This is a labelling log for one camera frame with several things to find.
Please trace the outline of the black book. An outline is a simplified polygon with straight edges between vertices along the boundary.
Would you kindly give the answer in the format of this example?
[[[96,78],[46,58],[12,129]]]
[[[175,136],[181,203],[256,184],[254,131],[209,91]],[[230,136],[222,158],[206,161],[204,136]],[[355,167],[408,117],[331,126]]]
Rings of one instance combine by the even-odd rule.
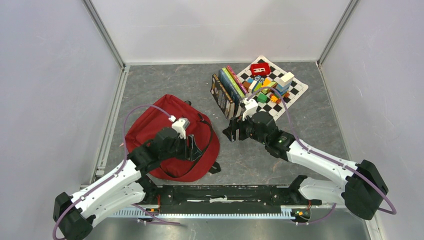
[[[224,117],[231,119],[235,113],[235,103],[215,73],[211,78],[210,92]]]

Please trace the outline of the red backpack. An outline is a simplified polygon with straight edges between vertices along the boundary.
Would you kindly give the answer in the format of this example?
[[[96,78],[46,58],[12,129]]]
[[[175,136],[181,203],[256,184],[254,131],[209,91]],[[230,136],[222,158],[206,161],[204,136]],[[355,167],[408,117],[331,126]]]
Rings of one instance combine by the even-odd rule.
[[[220,142],[211,120],[174,95],[165,94],[149,107],[124,139],[127,159],[143,175],[195,182],[221,172]]]

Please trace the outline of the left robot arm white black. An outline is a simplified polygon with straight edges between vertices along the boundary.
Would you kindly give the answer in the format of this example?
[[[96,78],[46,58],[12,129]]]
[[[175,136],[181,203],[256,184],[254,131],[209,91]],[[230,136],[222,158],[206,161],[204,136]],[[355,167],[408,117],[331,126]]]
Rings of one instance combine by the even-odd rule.
[[[94,227],[118,210],[141,201],[153,203],[157,190],[150,185],[142,186],[139,180],[164,160],[177,158],[195,162],[203,153],[194,135],[182,137],[171,127],[163,128],[93,184],[72,195],[63,192],[56,197],[53,239],[58,239],[57,231],[60,230],[65,240],[83,240]]]

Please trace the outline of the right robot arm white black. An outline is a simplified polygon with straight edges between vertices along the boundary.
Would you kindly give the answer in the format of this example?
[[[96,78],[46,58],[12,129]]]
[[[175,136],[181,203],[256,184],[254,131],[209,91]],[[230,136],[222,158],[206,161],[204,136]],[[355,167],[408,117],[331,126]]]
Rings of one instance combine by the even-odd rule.
[[[279,129],[267,112],[234,117],[222,132],[231,142],[255,140],[263,144],[271,156],[304,166],[327,178],[298,177],[288,191],[289,199],[295,204],[306,200],[341,204],[357,217],[371,220],[381,210],[388,194],[388,187],[374,163],[366,159],[358,163],[337,158],[311,147]]]

